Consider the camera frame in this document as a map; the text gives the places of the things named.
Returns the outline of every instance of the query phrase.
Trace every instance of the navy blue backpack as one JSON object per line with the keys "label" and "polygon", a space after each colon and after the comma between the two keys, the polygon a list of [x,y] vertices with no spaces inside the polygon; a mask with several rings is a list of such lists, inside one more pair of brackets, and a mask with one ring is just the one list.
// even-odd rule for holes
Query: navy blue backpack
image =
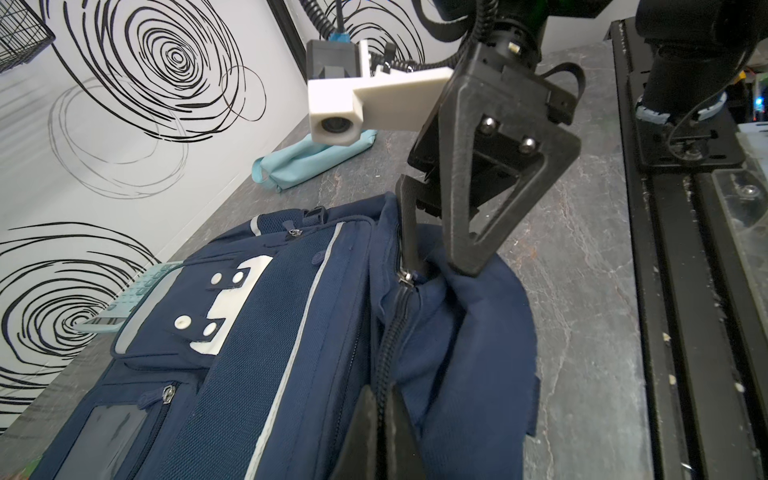
{"label": "navy blue backpack", "polygon": [[525,291],[498,256],[455,273],[429,225],[425,272],[404,275],[398,229],[386,194],[212,240],[142,299],[32,478],[346,478],[361,392],[380,423],[393,385],[427,478],[522,478]]}

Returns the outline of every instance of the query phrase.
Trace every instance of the reflective strip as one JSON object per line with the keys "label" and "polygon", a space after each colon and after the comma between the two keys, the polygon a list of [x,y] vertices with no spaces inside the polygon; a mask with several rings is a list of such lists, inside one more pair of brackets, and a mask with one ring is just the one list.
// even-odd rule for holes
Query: reflective strip
{"label": "reflective strip", "polygon": [[118,354],[125,354],[131,342],[134,341],[136,334],[144,324],[152,309],[165,297],[168,290],[174,285],[176,277],[184,270],[184,267],[179,267],[168,272],[160,282],[155,285],[149,296],[144,299],[144,302],[139,306],[139,310],[134,313],[128,320],[128,324],[123,328],[123,332],[118,337],[117,342],[114,344],[114,352]]}
{"label": "reflective strip", "polygon": [[272,428],[275,425],[275,420],[277,418],[277,410],[280,408],[280,401],[283,399],[283,394],[285,393],[286,386],[288,385],[288,378],[290,377],[291,369],[293,368],[293,362],[296,360],[296,354],[299,352],[299,345],[301,344],[301,336],[304,333],[304,324],[306,323],[306,316],[310,312],[310,304],[312,303],[312,297],[315,295],[315,289],[317,288],[317,284],[320,282],[320,277],[323,275],[323,271],[326,269],[326,264],[328,263],[328,259],[331,257],[331,249],[333,248],[333,244],[336,242],[336,238],[339,236],[339,232],[341,232],[341,227],[344,224],[344,222],[339,222],[336,224],[336,229],[333,232],[333,237],[331,237],[331,241],[328,243],[328,247],[326,248],[326,257],[325,260],[323,260],[323,263],[320,265],[320,268],[317,270],[317,273],[315,274],[315,280],[312,282],[312,286],[310,287],[310,294],[306,298],[306,305],[304,306],[304,314],[301,317],[301,323],[299,324],[299,331],[296,332],[296,341],[293,342],[293,349],[290,352],[290,357],[288,358],[288,364],[286,365],[286,369],[283,371],[283,378],[280,379],[280,386],[277,387],[277,393],[275,394],[275,398],[272,401],[272,407],[270,407],[270,413],[266,416],[266,421],[264,422],[264,427],[261,430],[261,435],[259,435],[259,439],[256,440],[256,448],[253,451],[253,456],[250,458],[250,463],[248,464],[248,470],[245,473],[245,479],[246,480],[253,480],[256,477],[256,470],[259,468],[259,462],[261,461],[261,455],[264,453],[264,448],[266,447],[266,441],[270,439],[270,434],[272,433]]}

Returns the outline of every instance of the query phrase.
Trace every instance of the wire basket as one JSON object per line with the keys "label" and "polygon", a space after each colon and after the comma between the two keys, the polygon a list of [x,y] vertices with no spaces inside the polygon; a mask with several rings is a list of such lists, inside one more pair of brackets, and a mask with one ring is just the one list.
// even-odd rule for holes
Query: wire basket
{"label": "wire basket", "polygon": [[0,73],[28,63],[54,38],[24,0],[0,0]]}

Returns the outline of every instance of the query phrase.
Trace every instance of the zipper slider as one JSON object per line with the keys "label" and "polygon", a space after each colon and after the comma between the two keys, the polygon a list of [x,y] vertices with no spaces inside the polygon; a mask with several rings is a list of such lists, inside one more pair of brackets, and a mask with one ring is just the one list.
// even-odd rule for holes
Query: zipper slider
{"label": "zipper slider", "polygon": [[176,395],[176,386],[171,384],[163,389],[163,405],[168,405]]}
{"label": "zipper slider", "polygon": [[284,221],[283,228],[288,230],[288,234],[293,238],[296,238],[303,233],[301,230],[296,228],[296,226],[293,224],[293,220]]}
{"label": "zipper slider", "polygon": [[407,270],[400,269],[397,271],[397,277],[400,280],[400,283],[404,283],[408,286],[413,286],[413,273],[410,273]]}

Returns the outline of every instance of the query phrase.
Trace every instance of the zipper pull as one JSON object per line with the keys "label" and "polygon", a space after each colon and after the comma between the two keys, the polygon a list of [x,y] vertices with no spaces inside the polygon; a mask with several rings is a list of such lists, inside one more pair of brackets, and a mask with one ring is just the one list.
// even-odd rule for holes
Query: zipper pull
{"label": "zipper pull", "polygon": [[283,228],[288,230],[288,234],[293,238],[296,238],[302,234],[302,231],[296,228],[296,226],[293,224],[293,220],[284,221]]}
{"label": "zipper pull", "polygon": [[176,395],[176,386],[171,383],[163,389],[163,405],[168,405],[174,399],[174,395]]}
{"label": "zipper pull", "polygon": [[176,386],[171,383],[161,389],[151,390],[150,392],[144,392],[139,397],[136,406],[140,410],[146,410],[157,402],[162,401],[163,405],[167,405],[176,395]]}
{"label": "zipper pull", "polygon": [[397,271],[397,277],[400,280],[400,283],[404,283],[408,286],[413,286],[413,273],[410,273],[408,270],[400,269]]}

